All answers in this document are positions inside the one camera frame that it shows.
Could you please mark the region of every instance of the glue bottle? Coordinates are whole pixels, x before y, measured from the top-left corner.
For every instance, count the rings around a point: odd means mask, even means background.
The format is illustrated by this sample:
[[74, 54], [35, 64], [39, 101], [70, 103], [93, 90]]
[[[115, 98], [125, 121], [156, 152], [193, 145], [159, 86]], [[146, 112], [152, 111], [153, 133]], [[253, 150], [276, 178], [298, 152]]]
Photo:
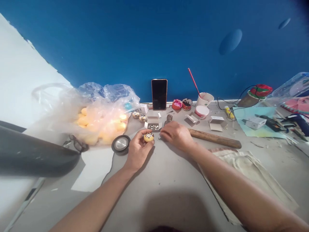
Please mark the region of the glue bottle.
[[226, 114], [228, 115], [228, 117], [231, 118], [232, 120], [235, 119], [235, 116], [234, 116], [234, 114], [231, 112], [231, 110], [229, 109], [229, 107], [228, 107], [228, 106], [225, 106], [224, 108], [225, 108], [225, 112], [226, 112]]

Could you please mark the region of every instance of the green paper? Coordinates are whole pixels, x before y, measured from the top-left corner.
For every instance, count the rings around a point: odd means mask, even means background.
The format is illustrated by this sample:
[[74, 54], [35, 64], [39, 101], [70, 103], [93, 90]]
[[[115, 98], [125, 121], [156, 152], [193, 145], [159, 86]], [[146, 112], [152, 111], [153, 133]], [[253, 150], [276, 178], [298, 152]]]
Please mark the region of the green paper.
[[250, 137], [276, 137], [285, 139], [286, 136], [280, 132], [274, 132], [268, 126], [264, 125], [261, 128], [255, 130], [245, 125], [242, 121], [243, 119], [248, 119], [257, 115], [266, 115], [270, 118], [273, 118], [275, 115], [276, 107], [249, 107], [249, 108], [240, 108], [233, 107], [233, 114], [237, 118], [237, 121], [247, 136]]

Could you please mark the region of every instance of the red straw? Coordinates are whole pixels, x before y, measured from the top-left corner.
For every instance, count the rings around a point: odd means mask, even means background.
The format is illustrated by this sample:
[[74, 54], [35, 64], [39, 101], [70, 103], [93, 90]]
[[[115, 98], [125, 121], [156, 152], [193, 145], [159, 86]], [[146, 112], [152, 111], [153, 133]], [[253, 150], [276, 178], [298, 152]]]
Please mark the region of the red straw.
[[200, 95], [200, 92], [199, 92], [199, 90], [198, 90], [198, 88], [197, 88], [197, 86], [196, 86], [195, 80], [194, 80], [194, 78], [193, 78], [193, 76], [192, 76], [192, 73], [191, 73], [191, 71], [190, 71], [189, 68], [188, 68], [188, 70], [189, 70], [189, 73], [190, 73], [190, 75], [191, 75], [191, 77], [192, 77], [192, 81], [193, 81], [193, 83], [194, 83], [194, 85], [195, 85], [195, 87], [196, 87], [196, 90], [197, 90], [197, 92], [199, 93], [200, 98], [202, 99], [202, 97], [201, 97], [201, 95]]

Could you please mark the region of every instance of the red object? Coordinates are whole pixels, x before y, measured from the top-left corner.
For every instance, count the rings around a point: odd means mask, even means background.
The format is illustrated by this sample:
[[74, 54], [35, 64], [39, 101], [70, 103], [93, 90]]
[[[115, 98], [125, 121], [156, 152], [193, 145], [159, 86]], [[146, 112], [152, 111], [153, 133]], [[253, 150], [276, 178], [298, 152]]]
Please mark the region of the red object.
[[257, 84], [256, 86], [254, 86], [250, 92], [258, 97], [266, 97], [267, 95], [269, 95], [271, 92], [273, 91], [273, 88], [268, 86], [268, 85], [264, 85], [264, 84]]
[[282, 107], [292, 113], [309, 114], [309, 97], [292, 98], [286, 101]]
[[183, 99], [183, 110], [189, 111], [191, 110], [191, 107], [192, 107], [192, 100], [188, 98]]
[[173, 108], [174, 110], [180, 110], [182, 106], [183, 106], [183, 103], [181, 102], [181, 100], [175, 99], [175, 100], [173, 101], [172, 108]]
[[195, 85], [195, 87], [196, 87], [196, 90], [197, 90], [197, 92], [199, 93], [200, 98], [202, 99], [202, 97], [201, 97], [201, 95], [200, 95], [200, 92], [199, 92], [199, 90], [198, 90], [198, 88], [197, 88], [197, 86], [196, 86], [195, 80], [194, 80], [194, 78], [193, 78], [193, 76], [192, 76], [192, 73], [191, 73], [191, 71], [190, 71], [190, 68], [188, 68], [188, 70], [189, 70], [189, 73], [190, 73], [190, 75], [191, 75], [191, 77], [192, 77], [192, 81], [193, 81], [193, 83], [194, 83], [194, 85]]

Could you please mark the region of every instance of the hand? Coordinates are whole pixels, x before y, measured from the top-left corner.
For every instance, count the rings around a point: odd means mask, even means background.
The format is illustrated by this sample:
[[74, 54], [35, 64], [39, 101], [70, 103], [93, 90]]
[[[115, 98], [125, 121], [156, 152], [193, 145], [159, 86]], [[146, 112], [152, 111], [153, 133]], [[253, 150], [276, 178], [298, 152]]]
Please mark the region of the hand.
[[146, 143], [144, 140], [144, 134], [150, 132], [152, 132], [152, 130], [140, 130], [130, 141], [128, 158], [124, 168], [137, 172], [143, 166], [150, 150], [155, 144], [154, 140], [149, 143]]
[[166, 126], [161, 129], [160, 135], [184, 152], [188, 152], [189, 149], [196, 144], [189, 130], [176, 121], [171, 121], [166, 124]]

